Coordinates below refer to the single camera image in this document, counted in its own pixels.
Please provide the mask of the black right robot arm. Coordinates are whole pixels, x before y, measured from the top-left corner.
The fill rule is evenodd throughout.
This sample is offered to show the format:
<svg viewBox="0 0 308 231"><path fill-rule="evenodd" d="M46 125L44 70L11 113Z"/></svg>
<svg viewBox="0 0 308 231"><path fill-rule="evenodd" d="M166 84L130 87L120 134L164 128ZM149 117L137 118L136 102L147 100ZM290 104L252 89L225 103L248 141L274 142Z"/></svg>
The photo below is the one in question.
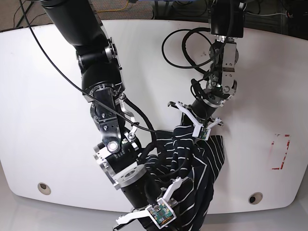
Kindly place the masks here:
<svg viewBox="0 0 308 231"><path fill-rule="evenodd" d="M117 219L116 230L137 220L147 231L179 231L179 205L164 197L168 182L155 180L145 158L157 146L147 116L124 94L115 44L103 30L88 0L43 0L41 6L76 50L81 92L102 136L95 159L113 186L133 206Z"/></svg>

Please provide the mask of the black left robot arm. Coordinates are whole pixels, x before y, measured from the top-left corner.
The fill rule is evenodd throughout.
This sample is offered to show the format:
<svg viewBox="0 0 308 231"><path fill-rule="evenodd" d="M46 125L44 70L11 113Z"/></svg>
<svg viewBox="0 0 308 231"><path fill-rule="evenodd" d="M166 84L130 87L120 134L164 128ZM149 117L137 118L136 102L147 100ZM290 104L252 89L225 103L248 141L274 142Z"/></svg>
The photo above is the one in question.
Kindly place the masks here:
<svg viewBox="0 0 308 231"><path fill-rule="evenodd" d="M235 65L239 54L235 39L244 36L244 1L211 0L210 4L210 28L189 29L181 44L183 55L190 64L188 68L203 75L200 80L191 80L190 90L195 101L185 107L192 114L193 123L202 128L222 125L212 115L236 93ZM196 64L187 52L186 43L192 35L203 32L210 32L217 38L210 43L209 59Z"/></svg>

